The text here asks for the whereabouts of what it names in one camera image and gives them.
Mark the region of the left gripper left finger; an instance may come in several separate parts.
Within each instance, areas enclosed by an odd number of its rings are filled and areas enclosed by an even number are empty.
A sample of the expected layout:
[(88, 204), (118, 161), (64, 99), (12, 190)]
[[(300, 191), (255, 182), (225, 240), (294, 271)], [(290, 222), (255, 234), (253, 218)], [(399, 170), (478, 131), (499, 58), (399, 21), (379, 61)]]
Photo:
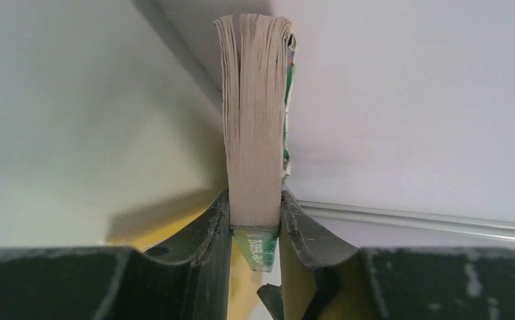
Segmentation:
[(0, 319), (120, 319), (133, 247), (0, 248)]

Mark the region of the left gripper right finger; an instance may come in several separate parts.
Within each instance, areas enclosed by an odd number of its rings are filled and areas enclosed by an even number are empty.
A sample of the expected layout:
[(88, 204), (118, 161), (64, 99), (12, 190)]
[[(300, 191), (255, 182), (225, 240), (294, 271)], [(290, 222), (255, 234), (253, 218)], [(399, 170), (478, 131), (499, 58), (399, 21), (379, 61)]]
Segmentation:
[(283, 191), (274, 319), (515, 319), (515, 250), (355, 247)]

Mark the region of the green Macmillan book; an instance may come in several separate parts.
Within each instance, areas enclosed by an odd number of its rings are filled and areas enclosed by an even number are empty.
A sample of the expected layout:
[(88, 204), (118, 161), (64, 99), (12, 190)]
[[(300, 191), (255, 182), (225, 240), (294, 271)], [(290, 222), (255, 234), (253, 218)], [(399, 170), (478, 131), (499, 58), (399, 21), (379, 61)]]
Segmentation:
[(297, 38), (285, 17), (215, 21), (221, 49), (229, 224), (249, 268), (269, 272), (290, 176), (288, 115)]

